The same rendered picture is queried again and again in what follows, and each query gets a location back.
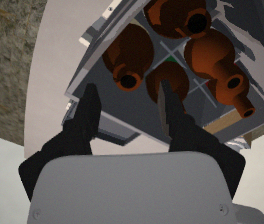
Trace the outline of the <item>dark grey crate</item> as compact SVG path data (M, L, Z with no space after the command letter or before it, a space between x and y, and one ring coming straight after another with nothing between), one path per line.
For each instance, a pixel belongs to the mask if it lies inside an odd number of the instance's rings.
M163 133L158 107L147 94L145 78L137 90L123 91L102 59L102 54L133 18L149 32L155 50L144 77L172 55L189 78L189 92L182 103L196 125L203 128L236 109L234 105L219 103L205 84L209 80L196 76L177 53L191 38L168 39L150 27L142 12L150 1L122 0L93 37L64 96L79 102L87 83L94 83L102 105L101 115L169 147L171 139ZM206 10L212 18L211 26L233 43L234 63L249 79L246 97L256 109L252 116L213 134L221 144L226 144L264 125L264 7L261 0L206 0Z

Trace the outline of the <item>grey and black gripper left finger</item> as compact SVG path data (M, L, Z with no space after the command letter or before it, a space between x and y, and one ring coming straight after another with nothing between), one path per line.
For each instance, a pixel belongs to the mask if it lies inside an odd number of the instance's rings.
M41 151L20 164L18 172L30 203L36 181L46 163L62 156L93 155L90 141L95 140L98 134L101 109L97 87L94 83L88 83L83 98L79 99L74 118L67 120L63 124L63 131L46 142Z

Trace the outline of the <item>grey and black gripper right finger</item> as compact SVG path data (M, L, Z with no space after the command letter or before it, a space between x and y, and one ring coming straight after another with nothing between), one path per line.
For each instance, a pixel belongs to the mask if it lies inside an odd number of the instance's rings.
M198 151L213 157L224 174L233 200L245 168L244 156L221 144L217 137L196 125L191 115L184 113L168 79L160 81L157 103L163 133L171 139L168 152Z

